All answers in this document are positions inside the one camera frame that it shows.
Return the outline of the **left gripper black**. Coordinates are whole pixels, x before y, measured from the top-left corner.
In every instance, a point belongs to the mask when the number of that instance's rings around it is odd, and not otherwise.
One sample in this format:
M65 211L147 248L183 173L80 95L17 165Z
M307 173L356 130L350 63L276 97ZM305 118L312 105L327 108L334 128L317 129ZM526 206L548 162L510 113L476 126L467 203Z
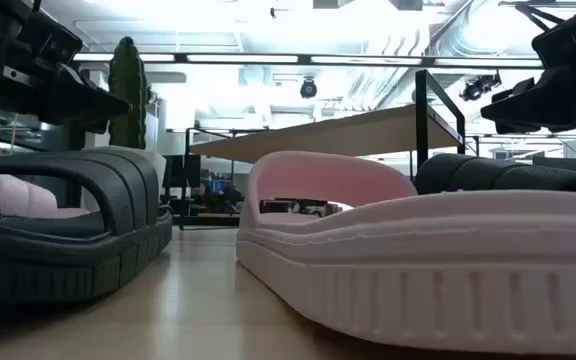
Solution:
M71 55L4 55L0 53L0 109L31 114L48 123L84 123L87 132L103 135L107 122L127 114L131 105L98 87L70 67Z

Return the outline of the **black foam slide sandal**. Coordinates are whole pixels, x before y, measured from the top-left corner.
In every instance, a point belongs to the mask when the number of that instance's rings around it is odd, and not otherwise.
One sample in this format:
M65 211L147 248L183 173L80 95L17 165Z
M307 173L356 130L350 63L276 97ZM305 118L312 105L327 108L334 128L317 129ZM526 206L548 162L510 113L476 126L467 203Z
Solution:
M444 153L418 169L419 194L483 190L547 190L576 192L576 171L542 165Z
M0 211L0 305L83 302L131 282L168 245L172 212L144 157L106 147L0 157L8 174L51 191L60 208L100 210L74 218Z

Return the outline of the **pink foam slide sandal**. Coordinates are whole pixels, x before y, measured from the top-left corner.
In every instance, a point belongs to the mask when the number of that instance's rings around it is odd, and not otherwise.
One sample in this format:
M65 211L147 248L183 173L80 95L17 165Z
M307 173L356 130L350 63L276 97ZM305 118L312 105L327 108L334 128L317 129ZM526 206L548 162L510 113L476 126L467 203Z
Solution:
M41 219L74 218L89 213L83 208L60 208L51 191L8 174L0 175L0 211L5 216Z
M576 355L576 192L460 195L450 228L237 234L243 267L305 318L364 340L457 351ZM325 200L265 200L323 218Z

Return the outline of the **green cactus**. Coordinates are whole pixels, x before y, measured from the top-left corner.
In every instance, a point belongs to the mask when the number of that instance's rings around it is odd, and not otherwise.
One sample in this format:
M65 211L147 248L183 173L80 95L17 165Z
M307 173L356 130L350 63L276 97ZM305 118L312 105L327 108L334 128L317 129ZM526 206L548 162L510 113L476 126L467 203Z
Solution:
M112 95L129 103L127 113L109 123L109 144L114 146L146 148L146 105L148 81L144 63L134 40L123 37L115 47L109 67L109 90Z

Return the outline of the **black ceiling spotlight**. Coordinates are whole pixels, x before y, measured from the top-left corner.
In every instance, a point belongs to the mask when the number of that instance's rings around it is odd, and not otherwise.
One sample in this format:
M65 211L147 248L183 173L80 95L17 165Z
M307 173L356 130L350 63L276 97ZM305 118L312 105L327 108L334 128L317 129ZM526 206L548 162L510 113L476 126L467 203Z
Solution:
M493 75L480 75L467 80L459 96L464 101L476 101L501 84L502 79L498 72Z

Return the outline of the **black computer monitor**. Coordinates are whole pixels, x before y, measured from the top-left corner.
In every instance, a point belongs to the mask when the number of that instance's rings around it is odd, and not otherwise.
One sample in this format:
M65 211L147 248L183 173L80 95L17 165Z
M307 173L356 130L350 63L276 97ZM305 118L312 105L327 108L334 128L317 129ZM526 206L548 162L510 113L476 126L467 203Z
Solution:
M171 155L166 156L166 170L164 184L170 187L197 188L201 183L201 156L200 155Z

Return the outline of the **long ceiling light bar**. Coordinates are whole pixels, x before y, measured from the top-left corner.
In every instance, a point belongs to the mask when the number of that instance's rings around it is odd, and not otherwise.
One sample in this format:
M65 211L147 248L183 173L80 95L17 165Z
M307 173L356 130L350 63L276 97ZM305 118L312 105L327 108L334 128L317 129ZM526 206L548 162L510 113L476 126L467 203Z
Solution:
M486 70L539 70L542 62L525 57L431 57L318 55L281 53L142 53L144 63L193 65L295 65L348 67L404 67Z

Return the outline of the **black aluminium table frame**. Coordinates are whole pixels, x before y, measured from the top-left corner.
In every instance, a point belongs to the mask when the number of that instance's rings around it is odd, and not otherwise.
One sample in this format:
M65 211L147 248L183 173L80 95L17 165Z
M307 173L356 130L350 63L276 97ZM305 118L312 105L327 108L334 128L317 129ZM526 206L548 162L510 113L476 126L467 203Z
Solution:
M173 216L173 224L181 230L191 227L238 227L240 217L225 214L200 214L199 216Z

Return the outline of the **wooden shelf, black metal frame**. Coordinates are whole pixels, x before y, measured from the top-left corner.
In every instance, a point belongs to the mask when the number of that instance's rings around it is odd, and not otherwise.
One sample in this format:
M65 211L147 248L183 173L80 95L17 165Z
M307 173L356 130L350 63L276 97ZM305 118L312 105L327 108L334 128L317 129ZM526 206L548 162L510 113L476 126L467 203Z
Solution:
M435 80L425 70L419 75L410 105L192 146L195 154L251 164L240 235L346 237L463 221L460 195L424 195L407 176L372 159L413 150L423 165L430 149L462 145L462 131L428 103ZM263 212L262 202L275 199L325 200L347 208L323 218Z

